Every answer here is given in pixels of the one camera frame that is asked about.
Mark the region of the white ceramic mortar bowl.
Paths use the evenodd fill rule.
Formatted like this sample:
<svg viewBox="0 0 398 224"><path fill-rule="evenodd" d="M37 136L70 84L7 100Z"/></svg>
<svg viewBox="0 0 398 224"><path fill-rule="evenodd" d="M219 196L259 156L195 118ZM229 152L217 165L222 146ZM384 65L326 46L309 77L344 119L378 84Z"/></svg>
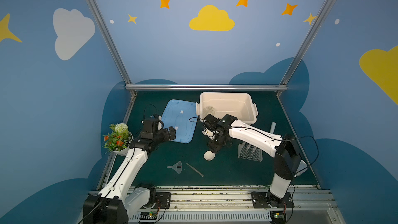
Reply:
<svg viewBox="0 0 398 224"><path fill-rule="evenodd" d="M216 156L216 154L213 153L213 152L210 151L210 150L204 153L204 159L205 159L206 161L212 161L212 160L215 158L215 156Z"/></svg>

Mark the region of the clear test tube rack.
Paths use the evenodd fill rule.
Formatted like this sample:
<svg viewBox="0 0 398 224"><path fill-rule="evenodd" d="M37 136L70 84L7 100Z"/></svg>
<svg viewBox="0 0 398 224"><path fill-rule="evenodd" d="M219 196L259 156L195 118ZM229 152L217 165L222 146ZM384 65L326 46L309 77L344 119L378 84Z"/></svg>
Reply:
<svg viewBox="0 0 398 224"><path fill-rule="evenodd" d="M260 148L246 142L238 145L238 158L240 159L261 162L263 160L262 153L263 151Z"/></svg>

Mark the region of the clear glass petri dish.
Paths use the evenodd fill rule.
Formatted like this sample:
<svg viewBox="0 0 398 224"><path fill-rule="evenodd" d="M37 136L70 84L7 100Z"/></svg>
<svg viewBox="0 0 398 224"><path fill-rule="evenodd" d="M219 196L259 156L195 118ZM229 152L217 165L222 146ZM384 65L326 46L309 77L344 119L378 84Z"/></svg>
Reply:
<svg viewBox="0 0 398 224"><path fill-rule="evenodd" d="M216 115L216 111L212 106L207 106L203 109L203 117L206 117L207 115Z"/></svg>

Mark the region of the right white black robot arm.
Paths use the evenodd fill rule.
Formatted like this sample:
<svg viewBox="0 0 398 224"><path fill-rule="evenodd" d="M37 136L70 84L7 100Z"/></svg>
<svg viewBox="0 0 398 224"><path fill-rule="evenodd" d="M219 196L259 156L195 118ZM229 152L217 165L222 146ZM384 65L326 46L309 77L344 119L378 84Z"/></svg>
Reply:
<svg viewBox="0 0 398 224"><path fill-rule="evenodd" d="M209 114L202 121L204 133L210 139L210 151L217 154L231 139L255 146L274 158L274 177L267 197L280 201L300 168L306 167L296 139L286 140L281 135L271 134L252 127L232 115L219 119Z"/></svg>

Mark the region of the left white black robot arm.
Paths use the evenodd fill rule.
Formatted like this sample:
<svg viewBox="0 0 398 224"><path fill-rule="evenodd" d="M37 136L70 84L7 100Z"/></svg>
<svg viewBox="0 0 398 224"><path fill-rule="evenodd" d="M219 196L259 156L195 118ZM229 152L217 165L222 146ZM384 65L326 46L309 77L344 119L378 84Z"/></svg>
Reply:
<svg viewBox="0 0 398 224"><path fill-rule="evenodd" d="M176 138L174 127L166 128L161 116L143 120L143 129L129 145L121 166L98 193L84 202L81 224L127 224L139 209L159 205L153 185L140 184L131 194L128 191L150 154L165 142Z"/></svg>

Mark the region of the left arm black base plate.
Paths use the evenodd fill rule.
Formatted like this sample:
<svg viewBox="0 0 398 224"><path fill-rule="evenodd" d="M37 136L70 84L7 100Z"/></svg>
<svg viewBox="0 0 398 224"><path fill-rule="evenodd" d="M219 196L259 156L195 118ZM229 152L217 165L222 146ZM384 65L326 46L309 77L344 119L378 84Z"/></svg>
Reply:
<svg viewBox="0 0 398 224"><path fill-rule="evenodd" d="M169 209L170 205L170 192L156 192L156 196L151 196L149 203L142 206L141 209Z"/></svg>

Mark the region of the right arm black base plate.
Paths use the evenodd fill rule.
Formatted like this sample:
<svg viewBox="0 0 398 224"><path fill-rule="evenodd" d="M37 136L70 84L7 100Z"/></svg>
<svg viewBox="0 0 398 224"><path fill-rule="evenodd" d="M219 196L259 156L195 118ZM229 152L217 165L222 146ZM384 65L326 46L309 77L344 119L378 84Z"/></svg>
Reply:
<svg viewBox="0 0 398 224"><path fill-rule="evenodd" d="M254 208L294 208L292 195L286 192L280 199L268 192L253 191L250 193Z"/></svg>

